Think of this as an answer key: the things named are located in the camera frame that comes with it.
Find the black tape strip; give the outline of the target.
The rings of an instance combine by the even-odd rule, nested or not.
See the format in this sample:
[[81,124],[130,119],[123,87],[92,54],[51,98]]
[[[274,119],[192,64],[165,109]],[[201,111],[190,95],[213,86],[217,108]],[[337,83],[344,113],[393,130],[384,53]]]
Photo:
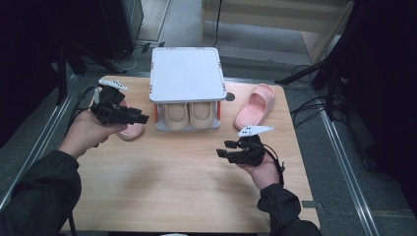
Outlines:
[[317,210],[324,209],[324,206],[321,203],[316,203],[315,201],[302,201],[301,204],[304,208],[314,208]]

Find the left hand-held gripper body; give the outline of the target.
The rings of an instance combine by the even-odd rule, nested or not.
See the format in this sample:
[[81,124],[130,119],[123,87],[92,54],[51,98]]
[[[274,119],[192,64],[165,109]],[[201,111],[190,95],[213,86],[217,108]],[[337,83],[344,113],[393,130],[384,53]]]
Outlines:
[[136,113],[127,106],[121,105],[125,94],[121,90],[128,90],[119,81],[101,78],[94,89],[91,112],[103,125],[108,123],[134,124]]

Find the white shoe rack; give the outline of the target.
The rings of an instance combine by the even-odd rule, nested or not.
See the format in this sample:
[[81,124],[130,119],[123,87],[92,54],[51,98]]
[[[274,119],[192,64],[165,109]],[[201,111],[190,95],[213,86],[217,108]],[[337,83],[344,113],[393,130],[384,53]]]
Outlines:
[[[155,128],[163,132],[189,132],[220,126],[221,102],[226,97],[218,52],[213,47],[158,47],[151,55],[149,100],[154,104]],[[213,122],[208,129],[190,124],[190,104],[211,102]],[[189,125],[171,131],[164,121],[165,104],[186,103]]]

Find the person's right hand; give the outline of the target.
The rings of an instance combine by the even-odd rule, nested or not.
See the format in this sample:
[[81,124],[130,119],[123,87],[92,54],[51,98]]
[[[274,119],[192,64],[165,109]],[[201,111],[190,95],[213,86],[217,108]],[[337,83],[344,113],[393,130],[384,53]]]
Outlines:
[[238,167],[246,171],[252,178],[255,186],[261,191],[272,184],[279,184],[280,175],[276,169],[272,157],[265,155],[264,160],[256,165],[238,164]]

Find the person's left hand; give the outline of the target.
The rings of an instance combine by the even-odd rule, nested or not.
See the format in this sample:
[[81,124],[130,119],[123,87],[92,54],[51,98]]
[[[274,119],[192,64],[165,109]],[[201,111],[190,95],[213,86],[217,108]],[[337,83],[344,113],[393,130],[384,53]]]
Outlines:
[[84,155],[90,148],[104,143],[116,133],[127,129],[127,125],[107,124],[102,125],[90,111],[80,113],[58,148],[75,159]]

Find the metal floor rail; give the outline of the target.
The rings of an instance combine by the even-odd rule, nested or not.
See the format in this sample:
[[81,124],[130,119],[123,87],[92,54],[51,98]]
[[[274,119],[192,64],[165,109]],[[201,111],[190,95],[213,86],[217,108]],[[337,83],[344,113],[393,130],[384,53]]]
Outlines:
[[325,111],[321,112],[321,117],[365,235],[381,236],[380,230],[348,160],[348,155],[333,122],[328,118]]
[[8,203],[12,189],[24,172],[43,156],[76,93],[79,81],[79,76],[70,77],[68,95],[59,105],[56,104],[56,88],[39,104],[11,140],[0,147],[0,209]]

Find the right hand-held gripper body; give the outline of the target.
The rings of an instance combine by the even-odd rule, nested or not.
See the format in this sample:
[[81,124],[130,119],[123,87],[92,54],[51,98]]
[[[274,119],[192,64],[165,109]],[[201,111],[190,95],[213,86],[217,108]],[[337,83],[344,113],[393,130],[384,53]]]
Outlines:
[[239,148],[241,151],[229,153],[228,161],[235,164],[249,164],[256,166],[260,164],[267,153],[271,157],[273,154],[266,149],[261,142],[259,134],[273,130],[273,126],[246,126],[238,132]]

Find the black cabinet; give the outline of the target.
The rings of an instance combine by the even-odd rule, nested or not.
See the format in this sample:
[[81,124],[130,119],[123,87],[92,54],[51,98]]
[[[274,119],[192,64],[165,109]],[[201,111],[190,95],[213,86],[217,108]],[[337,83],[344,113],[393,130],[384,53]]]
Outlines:
[[121,58],[135,48],[144,20],[142,0],[99,0],[108,42],[104,48],[111,59]]

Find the black metal stand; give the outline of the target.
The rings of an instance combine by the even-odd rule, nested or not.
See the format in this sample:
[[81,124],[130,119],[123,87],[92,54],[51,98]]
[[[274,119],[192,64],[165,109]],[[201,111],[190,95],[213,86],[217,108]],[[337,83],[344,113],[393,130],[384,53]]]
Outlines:
[[336,93],[336,84],[340,79],[340,75],[335,66],[335,62],[329,56],[319,61],[318,63],[307,67],[306,69],[295,73],[285,79],[275,80],[277,85],[289,85],[303,77],[316,74],[311,81],[311,88],[315,91],[322,89],[324,86],[328,86],[326,95],[325,112],[331,121],[335,120],[333,111],[335,110],[334,100]]
[[58,44],[57,49],[57,105],[61,105],[68,94],[66,66],[70,65],[76,74],[84,75],[87,71],[87,66],[83,60],[84,56],[87,56],[109,72],[116,74],[124,73],[123,69],[118,69],[116,66],[105,61],[98,55],[95,55],[80,44],[71,41],[61,41]]

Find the wooden cabinet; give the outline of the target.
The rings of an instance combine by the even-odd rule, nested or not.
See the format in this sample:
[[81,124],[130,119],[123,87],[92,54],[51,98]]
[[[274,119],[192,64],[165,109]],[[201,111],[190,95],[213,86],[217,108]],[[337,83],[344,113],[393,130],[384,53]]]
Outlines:
[[333,39],[342,34],[353,0],[202,0],[202,21],[298,30],[313,63],[325,56]]

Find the cream clog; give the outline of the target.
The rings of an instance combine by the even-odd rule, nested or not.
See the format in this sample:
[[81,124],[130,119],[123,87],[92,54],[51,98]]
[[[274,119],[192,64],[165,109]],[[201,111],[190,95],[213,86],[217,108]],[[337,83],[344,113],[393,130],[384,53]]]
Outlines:
[[189,125],[188,106],[186,103],[165,104],[163,114],[165,125],[171,131],[183,130]]
[[213,122],[212,103],[195,102],[190,104],[190,124],[196,129],[208,129]]

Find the pink slipper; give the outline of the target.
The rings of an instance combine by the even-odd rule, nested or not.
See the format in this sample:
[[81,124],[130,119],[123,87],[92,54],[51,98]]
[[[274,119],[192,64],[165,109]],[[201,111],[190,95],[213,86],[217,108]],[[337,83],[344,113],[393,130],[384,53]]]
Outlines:
[[266,85],[257,85],[234,119],[234,126],[242,130],[246,126],[257,126],[264,122],[275,104],[275,92]]
[[141,123],[129,124],[128,127],[124,131],[118,133],[118,136],[125,141],[130,141],[136,138],[137,136],[139,136],[143,132],[144,129],[145,129],[144,124],[141,124]]

